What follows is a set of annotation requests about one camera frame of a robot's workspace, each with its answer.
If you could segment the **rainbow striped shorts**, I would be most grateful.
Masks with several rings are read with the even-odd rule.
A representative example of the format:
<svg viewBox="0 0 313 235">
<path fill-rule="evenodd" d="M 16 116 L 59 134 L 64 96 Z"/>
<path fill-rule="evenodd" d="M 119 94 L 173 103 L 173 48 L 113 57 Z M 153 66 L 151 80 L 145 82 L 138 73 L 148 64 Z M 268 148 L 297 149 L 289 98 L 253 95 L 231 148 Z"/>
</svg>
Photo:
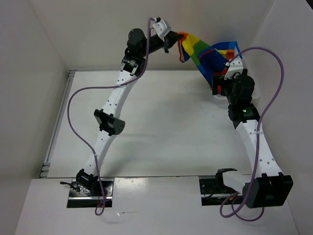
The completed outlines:
<svg viewBox="0 0 313 235">
<path fill-rule="evenodd" d="M 191 59 L 209 86 L 214 75 L 226 73 L 226 62 L 240 52 L 236 41 L 209 45 L 190 33 L 179 32 L 178 35 L 182 37 L 177 41 L 179 60 L 185 63 Z"/>
</svg>

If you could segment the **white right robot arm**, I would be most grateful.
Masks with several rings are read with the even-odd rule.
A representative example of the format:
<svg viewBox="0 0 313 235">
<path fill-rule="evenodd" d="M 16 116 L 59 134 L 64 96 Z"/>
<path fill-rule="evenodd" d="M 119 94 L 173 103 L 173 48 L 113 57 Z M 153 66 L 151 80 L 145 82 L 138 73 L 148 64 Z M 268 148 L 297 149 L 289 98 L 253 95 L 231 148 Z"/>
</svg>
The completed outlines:
<svg viewBox="0 0 313 235">
<path fill-rule="evenodd" d="M 220 94 L 229 103 L 228 116 L 241 137 L 252 170 L 253 179 L 234 168 L 219 169 L 214 185 L 219 192 L 228 189 L 246 198 L 245 205 L 252 208 L 282 206 L 293 186 L 291 176 L 284 175 L 276 163 L 265 138 L 260 115 L 252 104 L 255 82 L 247 70 L 234 73 L 231 79 L 213 77 L 212 94 Z"/>
</svg>

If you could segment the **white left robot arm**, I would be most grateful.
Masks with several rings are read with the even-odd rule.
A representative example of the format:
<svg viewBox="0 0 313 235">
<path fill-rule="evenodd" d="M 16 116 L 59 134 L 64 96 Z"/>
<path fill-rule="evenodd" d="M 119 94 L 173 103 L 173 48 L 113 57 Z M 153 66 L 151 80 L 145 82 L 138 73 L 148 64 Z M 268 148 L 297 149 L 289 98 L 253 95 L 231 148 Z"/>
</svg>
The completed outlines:
<svg viewBox="0 0 313 235">
<path fill-rule="evenodd" d="M 139 28 L 130 31 L 116 85 L 104 106 L 94 111 L 94 116 L 99 124 L 99 132 L 87 165 L 76 175 L 78 191 L 82 191 L 88 196 L 100 192 L 98 173 L 111 143 L 125 128 L 125 121 L 119 118 L 120 113 L 132 87 L 144 72 L 146 56 L 159 49 L 168 52 L 182 37 L 182 34 L 170 31 L 164 40 L 158 35 L 147 39 Z"/>
</svg>

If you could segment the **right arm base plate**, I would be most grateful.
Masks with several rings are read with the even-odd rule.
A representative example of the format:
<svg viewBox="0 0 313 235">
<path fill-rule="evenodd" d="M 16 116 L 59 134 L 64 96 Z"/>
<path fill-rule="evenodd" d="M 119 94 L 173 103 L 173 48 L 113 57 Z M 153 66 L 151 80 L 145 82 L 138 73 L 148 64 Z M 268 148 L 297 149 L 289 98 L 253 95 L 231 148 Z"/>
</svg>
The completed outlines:
<svg viewBox="0 0 313 235">
<path fill-rule="evenodd" d="M 228 187 L 219 188 L 215 176 L 199 177 L 199 185 L 202 206 L 219 206 L 226 197 L 236 192 Z"/>
</svg>

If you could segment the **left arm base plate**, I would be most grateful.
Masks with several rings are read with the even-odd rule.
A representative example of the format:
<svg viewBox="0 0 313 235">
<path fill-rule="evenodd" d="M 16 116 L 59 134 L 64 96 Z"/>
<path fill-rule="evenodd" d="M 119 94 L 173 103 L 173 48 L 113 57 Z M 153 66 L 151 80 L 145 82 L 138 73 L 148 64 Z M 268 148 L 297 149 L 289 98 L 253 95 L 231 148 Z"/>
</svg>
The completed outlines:
<svg viewBox="0 0 313 235">
<path fill-rule="evenodd" d="M 101 182 L 106 196 L 105 207 L 111 208 L 113 201 L 114 179 L 102 178 Z M 67 200 L 67 208 L 96 208 L 96 206 L 102 201 L 102 199 L 103 195 L 99 186 L 93 193 L 91 193 L 87 192 L 83 188 L 79 188 L 76 184 L 75 179 L 71 180 L 71 187 Z"/>
</svg>

